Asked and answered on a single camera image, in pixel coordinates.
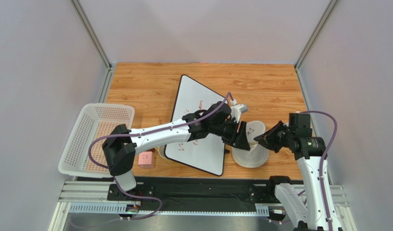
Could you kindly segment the white mesh laundry bag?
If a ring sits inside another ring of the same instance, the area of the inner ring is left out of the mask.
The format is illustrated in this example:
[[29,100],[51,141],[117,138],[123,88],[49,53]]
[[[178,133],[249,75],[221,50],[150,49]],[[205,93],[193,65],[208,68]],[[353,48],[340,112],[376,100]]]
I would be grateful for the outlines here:
[[248,122],[246,126],[246,135],[250,150],[232,148],[232,157],[242,167],[257,168],[262,166],[269,158],[269,150],[254,140],[255,137],[266,132],[266,126],[258,120]]

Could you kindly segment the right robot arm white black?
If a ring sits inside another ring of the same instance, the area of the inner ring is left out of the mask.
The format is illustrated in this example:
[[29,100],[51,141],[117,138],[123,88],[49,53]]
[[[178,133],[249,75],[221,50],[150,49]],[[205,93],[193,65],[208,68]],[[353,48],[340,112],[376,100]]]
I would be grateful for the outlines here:
[[334,129],[328,144],[313,136],[312,111],[290,113],[288,125],[279,121],[273,128],[254,138],[264,148],[279,152],[288,148],[293,154],[303,177],[306,201],[286,177],[274,187],[275,197],[282,203],[296,231],[342,231],[336,212],[328,177],[328,151],[337,133],[337,121],[330,114]]

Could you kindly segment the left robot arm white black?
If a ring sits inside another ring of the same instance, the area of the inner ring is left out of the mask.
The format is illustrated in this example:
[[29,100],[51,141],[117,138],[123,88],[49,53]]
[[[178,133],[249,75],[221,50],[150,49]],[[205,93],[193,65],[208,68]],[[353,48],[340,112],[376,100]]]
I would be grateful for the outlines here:
[[110,175],[122,191],[128,192],[137,185],[132,170],[135,156],[154,147],[213,135],[226,145],[248,151],[247,123],[240,120],[247,110],[245,104],[217,102],[207,110],[186,114],[160,126],[128,129],[124,124],[118,125],[102,144]]

